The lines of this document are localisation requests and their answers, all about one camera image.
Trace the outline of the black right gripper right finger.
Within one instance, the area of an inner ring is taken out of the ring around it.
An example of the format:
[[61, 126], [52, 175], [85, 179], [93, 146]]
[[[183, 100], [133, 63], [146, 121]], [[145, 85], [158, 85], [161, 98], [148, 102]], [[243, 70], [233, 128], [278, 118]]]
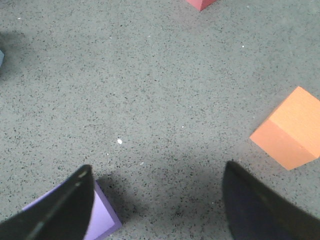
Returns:
[[320, 220], [272, 191], [234, 161], [225, 166], [222, 193], [235, 240], [318, 240]]

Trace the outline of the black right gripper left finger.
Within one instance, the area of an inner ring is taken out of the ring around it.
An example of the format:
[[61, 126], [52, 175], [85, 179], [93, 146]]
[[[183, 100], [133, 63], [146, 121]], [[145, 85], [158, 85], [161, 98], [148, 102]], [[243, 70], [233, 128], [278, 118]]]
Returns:
[[91, 165], [83, 165], [35, 205], [0, 224], [2, 240], [82, 240], [94, 203]]

